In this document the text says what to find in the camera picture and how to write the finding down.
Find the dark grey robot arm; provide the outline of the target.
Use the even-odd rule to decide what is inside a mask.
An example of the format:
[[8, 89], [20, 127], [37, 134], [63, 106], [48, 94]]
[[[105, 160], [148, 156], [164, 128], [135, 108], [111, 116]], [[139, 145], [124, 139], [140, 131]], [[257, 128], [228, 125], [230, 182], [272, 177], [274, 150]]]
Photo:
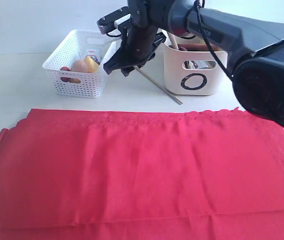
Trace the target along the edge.
[[120, 49], [103, 68], [125, 76], [155, 56], [167, 33], [201, 37], [210, 52], [228, 54], [221, 69], [241, 106], [284, 127], [284, 23], [205, 8], [200, 0], [130, 0], [97, 25], [104, 35], [120, 31]]

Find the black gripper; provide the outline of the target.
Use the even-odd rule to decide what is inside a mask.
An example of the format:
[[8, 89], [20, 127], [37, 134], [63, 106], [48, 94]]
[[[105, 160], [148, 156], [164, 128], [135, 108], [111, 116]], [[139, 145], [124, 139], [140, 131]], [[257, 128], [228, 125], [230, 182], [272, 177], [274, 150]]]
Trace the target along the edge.
[[142, 68], [155, 57], [157, 48], [166, 41], [166, 36], [154, 26], [139, 28], [131, 21], [125, 21], [118, 27], [121, 32], [120, 49], [103, 65], [110, 75], [115, 70], [127, 77], [136, 68]]

